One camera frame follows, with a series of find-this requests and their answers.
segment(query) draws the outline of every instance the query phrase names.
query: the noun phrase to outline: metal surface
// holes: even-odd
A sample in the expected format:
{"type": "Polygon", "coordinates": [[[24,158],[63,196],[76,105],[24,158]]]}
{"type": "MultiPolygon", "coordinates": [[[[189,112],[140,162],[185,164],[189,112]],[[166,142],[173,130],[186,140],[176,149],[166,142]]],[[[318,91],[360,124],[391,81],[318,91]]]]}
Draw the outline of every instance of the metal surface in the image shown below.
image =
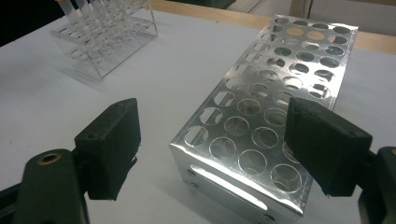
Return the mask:
{"type": "MultiPolygon", "coordinates": [[[[264,221],[263,212],[276,223],[302,216],[312,177],[283,141],[289,98],[333,109],[356,33],[344,24],[275,16],[171,142],[183,180],[196,178],[188,175],[193,170],[228,197],[266,204],[250,206],[257,216],[245,203],[232,208],[251,221],[264,221]]],[[[199,190],[226,202],[210,188],[199,190]]]]}

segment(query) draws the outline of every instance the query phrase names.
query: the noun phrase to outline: white tabletop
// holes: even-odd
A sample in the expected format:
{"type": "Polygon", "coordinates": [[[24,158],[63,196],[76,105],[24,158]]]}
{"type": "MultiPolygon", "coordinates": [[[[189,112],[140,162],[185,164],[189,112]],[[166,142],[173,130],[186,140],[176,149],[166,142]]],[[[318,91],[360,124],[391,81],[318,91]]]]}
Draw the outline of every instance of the white tabletop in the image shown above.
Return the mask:
{"type": "MultiPolygon", "coordinates": [[[[68,74],[49,30],[57,20],[0,48],[0,189],[21,181],[34,155],[72,150],[74,137],[109,105],[136,98],[142,143],[115,202],[88,201],[91,223],[247,223],[183,184],[168,147],[259,30],[155,12],[159,37],[104,81],[68,74]]],[[[396,56],[353,49],[335,112],[395,146],[396,56]]],[[[314,183],[298,223],[359,223],[351,198],[327,198],[314,183]]]]}

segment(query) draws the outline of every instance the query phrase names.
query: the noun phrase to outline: wooden table edge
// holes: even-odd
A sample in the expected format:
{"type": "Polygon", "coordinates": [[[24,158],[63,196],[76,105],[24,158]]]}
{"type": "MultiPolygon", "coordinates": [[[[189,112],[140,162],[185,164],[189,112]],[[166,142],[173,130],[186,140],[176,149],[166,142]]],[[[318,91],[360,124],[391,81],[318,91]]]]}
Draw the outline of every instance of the wooden table edge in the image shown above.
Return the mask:
{"type": "MultiPolygon", "coordinates": [[[[200,7],[178,2],[151,0],[154,10],[212,21],[222,21],[255,29],[262,29],[270,17],[234,12],[213,7],[200,7]]],[[[396,36],[358,32],[354,48],[396,55],[396,36]]]]}

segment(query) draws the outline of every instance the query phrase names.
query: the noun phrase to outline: metal test tube rack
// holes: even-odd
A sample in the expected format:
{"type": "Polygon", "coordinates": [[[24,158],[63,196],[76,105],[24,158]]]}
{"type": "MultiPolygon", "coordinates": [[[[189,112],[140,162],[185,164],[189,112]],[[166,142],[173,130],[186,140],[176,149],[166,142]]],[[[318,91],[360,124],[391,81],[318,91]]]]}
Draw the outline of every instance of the metal test tube rack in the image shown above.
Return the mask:
{"type": "Polygon", "coordinates": [[[313,179],[283,140],[289,98],[333,110],[356,33],[275,16],[170,143],[183,180],[252,223],[302,217],[313,179]]]}
{"type": "Polygon", "coordinates": [[[158,35],[149,0],[56,0],[69,23],[50,31],[74,72],[102,80],[158,35]]]}

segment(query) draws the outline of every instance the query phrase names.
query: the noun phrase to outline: test tube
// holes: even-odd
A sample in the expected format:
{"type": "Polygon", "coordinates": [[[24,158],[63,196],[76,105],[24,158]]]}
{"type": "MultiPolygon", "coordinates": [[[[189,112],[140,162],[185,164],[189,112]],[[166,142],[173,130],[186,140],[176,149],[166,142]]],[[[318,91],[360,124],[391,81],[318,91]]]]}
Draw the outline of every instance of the test tube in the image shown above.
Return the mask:
{"type": "Polygon", "coordinates": [[[87,18],[90,17],[91,9],[90,6],[88,5],[87,0],[76,0],[76,3],[78,5],[79,10],[81,11],[81,14],[87,18]]]}
{"type": "Polygon", "coordinates": [[[101,60],[101,56],[95,49],[95,46],[99,46],[96,44],[94,38],[92,38],[91,30],[85,22],[85,20],[81,19],[80,16],[77,14],[76,10],[74,9],[70,0],[55,0],[58,2],[61,9],[64,11],[64,15],[66,15],[67,19],[69,19],[71,24],[71,29],[74,32],[77,32],[83,36],[86,41],[86,51],[89,57],[96,62],[101,60]]]}

